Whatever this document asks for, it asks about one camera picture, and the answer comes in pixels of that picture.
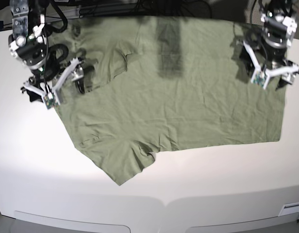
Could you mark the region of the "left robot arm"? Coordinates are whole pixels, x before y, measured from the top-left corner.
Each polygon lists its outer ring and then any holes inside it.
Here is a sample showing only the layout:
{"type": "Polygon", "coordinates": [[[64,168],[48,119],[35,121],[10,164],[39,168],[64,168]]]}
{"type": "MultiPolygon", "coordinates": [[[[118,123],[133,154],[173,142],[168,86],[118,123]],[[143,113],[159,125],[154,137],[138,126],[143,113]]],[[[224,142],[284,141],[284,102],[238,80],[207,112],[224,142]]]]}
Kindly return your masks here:
{"type": "Polygon", "coordinates": [[[299,65],[287,59],[287,51],[298,28],[294,0],[257,1],[261,28],[251,24],[243,40],[239,58],[243,61],[251,83],[266,89],[278,77],[277,89],[292,85],[299,76],[299,65]]]}

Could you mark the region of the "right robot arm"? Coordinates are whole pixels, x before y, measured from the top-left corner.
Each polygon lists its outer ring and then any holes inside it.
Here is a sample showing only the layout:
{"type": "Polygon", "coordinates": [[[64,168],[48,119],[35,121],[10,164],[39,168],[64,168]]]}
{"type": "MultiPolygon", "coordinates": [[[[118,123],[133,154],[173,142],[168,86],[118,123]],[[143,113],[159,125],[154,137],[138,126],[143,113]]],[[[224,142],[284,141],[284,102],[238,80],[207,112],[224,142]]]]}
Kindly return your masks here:
{"type": "Polygon", "coordinates": [[[69,54],[65,44],[50,45],[52,33],[63,33],[67,17],[53,0],[12,0],[12,34],[8,38],[10,54],[32,73],[20,91],[30,102],[40,101],[47,108],[61,104],[60,90],[71,80],[79,93],[85,93],[84,59],[74,57],[61,64],[69,54]]]}

